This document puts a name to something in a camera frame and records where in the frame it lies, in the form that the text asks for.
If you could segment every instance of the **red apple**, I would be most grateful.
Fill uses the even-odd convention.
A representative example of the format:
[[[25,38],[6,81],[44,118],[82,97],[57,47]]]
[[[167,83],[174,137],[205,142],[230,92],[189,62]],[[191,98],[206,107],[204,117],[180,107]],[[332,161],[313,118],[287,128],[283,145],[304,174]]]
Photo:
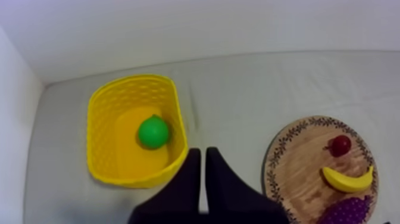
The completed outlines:
[[[337,136],[331,146],[331,152],[334,157],[342,156],[351,149],[351,140],[346,135]]]

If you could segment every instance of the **purple grapes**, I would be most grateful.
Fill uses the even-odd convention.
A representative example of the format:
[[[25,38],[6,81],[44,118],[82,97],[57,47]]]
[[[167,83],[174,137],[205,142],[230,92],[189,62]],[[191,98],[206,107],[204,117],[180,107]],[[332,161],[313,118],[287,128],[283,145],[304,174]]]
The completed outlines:
[[[370,209],[370,196],[352,197],[339,201],[328,207],[319,224],[360,224],[367,217]]]

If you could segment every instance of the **white wall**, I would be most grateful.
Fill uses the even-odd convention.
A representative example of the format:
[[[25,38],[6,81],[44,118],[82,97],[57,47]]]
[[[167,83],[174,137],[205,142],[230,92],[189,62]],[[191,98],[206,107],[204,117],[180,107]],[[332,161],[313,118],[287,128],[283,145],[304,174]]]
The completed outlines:
[[[400,50],[398,0],[0,0],[46,82],[216,55]]]
[[[22,223],[28,148],[42,90],[0,26],[0,223]]]

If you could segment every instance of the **table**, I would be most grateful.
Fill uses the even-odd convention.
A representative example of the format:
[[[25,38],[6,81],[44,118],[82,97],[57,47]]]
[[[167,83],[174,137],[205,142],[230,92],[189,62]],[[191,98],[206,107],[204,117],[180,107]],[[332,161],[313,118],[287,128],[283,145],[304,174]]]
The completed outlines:
[[[47,86],[29,151],[25,224],[125,223],[135,205],[163,187],[105,185],[86,167],[91,94],[110,80],[138,73],[171,77],[189,146],[203,155],[206,147],[219,147],[232,169],[259,192],[265,151],[281,128],[316,114],[344,121],[364,138],[379,169],[379,199],[370,223],[400,222],[400,52],[320,51],[185,61]],[[207,210],[204,177],[200,208]]]

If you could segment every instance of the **leaf pattern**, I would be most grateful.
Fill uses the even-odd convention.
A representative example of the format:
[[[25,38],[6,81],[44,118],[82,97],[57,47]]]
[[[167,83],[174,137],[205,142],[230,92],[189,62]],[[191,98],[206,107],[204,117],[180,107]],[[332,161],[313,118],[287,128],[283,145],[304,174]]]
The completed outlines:
[[[356,138],[356,143],[358,147],[360,148],[362,155],[364,159],[368,162],[369,165],[374,164],[374,159],[371,155],[371,152],[367,149],[365,146],[364,141],[358,136],[356,131],[354,131],[351,127],[347,126],[341,121],[338,121],[334,118],[331,117],[310,117],[309,119],[300,121],[296,126],[290,128],[287,130],[286,134],[284,137],[281,137],[278,139],[279,146],[276,147],[273,150],[273,156],[268,160],[268,166],[270,170],[265,174],[266,175],[266,180],[268,183],[268,186],[270,187],[270,192],[271,192],[271,197],[274,201],[278,202],[279,204],[283,205],[283,200],[284,198],[280,194],[280,188],[276,182],[276,174],[275,174],[275,168],[279,164],[279,160],[281,157],[284,155],[286,152],[286,145],[288,142],[292,142],[292,139],[298,135],[304,130],[306,130],[310,126],[333,126],[336,129],[341,129],[343,133],[348,134],[352,136],[353,138]],[[377,193],[377,171],[374,169],[373,172],[373,183],[371,184],[371,190],[374,194]],[[289,221],[293,224],[300,224],[300,221],[297,220],[295,215],[290,211],[290,209],[285,209],[286,214],[289,218]]]

